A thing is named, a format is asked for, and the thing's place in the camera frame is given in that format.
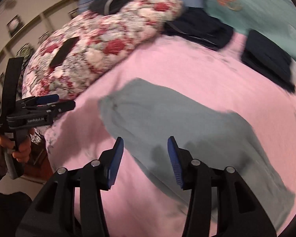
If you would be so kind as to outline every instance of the gray towel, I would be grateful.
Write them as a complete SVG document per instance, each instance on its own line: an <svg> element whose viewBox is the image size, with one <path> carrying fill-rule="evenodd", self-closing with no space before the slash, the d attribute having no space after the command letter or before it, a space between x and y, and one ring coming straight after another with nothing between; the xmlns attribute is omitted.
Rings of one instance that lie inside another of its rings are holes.
<svg viewBox="0 0 296 237"><path fill-rule="evenodd" d="M135 79L99 101L108 132L124 139L146 176L165 194L188 205L189 191L176 184L167 152L173 135L179 147L209 167L233 166L279 229L294 205L250 124L234 112L220 113L166 87ZM212 208L217 206L213 192Z"/></svg>

